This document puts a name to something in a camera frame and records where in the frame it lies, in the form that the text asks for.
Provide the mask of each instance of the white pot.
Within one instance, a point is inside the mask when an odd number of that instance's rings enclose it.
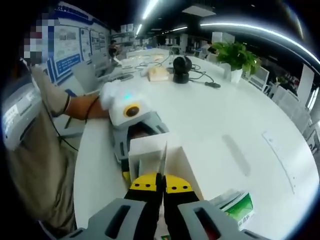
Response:
[[[237,84],[240,81],[243,73],[242,69],[231,71],[230,64],[224,64],[222,67],[224,69],[224,74],[223,74],[224,79],[235,84]]]

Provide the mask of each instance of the poster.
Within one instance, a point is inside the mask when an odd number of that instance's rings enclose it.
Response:
[[[91,30],[90,36],[91,36],[92,55],[94,55],[96,53],[100,53],[99,33],[97,31]]]
[[[89,61],[91,59],[91,48],[90,48],[90,34],[89,30],[85,28],[80,28],[80,38],[81,38],[81,53],[84,61]]]
[[[99,42],[100,42],[100,51],[102,53],[107,53],[106,37],[102,32],[99,33]]]
[[[67,73],[73,65],[80,63],[79,28],[56,26],[54,30],[54,73],[56,79]]]

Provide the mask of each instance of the white round table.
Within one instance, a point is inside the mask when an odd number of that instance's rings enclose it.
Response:
[[[221,88],[194,82],[148,82],[139,73],[122,84],[145,93],[168,129],[180,137],[205,200],[229,189],[248,190],[255,214],[245,228],[266,238],[285,238],[305,216],[319,187],[305,139],[253,85],[243,79],[238,84],[227,82],[222,68],[195,57],[191,60]],[[169,59],[163,65],[168,66]],[[198,81],[210,80],[203,76]],[[265,138],[278,149],[276,154]],[[234,146],[228,145],[230,139]],[[92,215],[126,192],[109,121],[89,120],[75,168],[77,226],[86,228]]]

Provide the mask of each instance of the white glove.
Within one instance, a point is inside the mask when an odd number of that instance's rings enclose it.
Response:
[[[112,106],[115,96],[119,90],[120,83],[120,80],[115,80],[103,85],[100,92],[100,103],[103,110],[108,110]]]

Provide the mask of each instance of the ceiling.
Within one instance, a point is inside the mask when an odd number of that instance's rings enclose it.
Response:
[[[65,2],[83,9],[105,22],[111,29],[119,31],[121,25],[142,23],[142,15],[148,1],[65,0]],[[316,1],[288,0],[286,3],[280,0],[159,0],[156,8],[143,22],[139,35],[160,35],[164,31],[188,26],[188,29],[182,30],[184,33],[210,40],[212,28],[204,29],[200,27],[200,23],[240,21],[281,32],[306,46],[320,58],[320,47],[315,44],[320,42],[320,31],[316,24],[318,22]],[[194,4],[205,6],[216,15],[200,17],[182,12]],[[252,49],[255,53],[259,53],[259,56],[276,57],[281,67],[300,77],[302,61],[291,52],[275,47],[275,44],[268,44],[257,36],[241,32],[231,34],[235,35],[236,41],[254,46]],[[320,77],[316,77],[314,84],[320,86]]]

